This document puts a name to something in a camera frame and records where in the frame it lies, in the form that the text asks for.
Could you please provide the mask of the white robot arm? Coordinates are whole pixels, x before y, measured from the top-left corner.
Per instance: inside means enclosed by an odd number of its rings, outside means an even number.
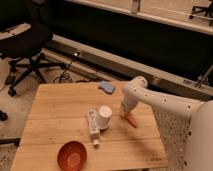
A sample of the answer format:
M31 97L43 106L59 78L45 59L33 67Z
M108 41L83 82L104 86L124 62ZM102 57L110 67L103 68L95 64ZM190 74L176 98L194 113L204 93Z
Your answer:
M190 123L183 171L213 171L213 100L201 101L161 93L147 88L148 81L137 76L124 84L122 115L128 115L139 102L179 116Z

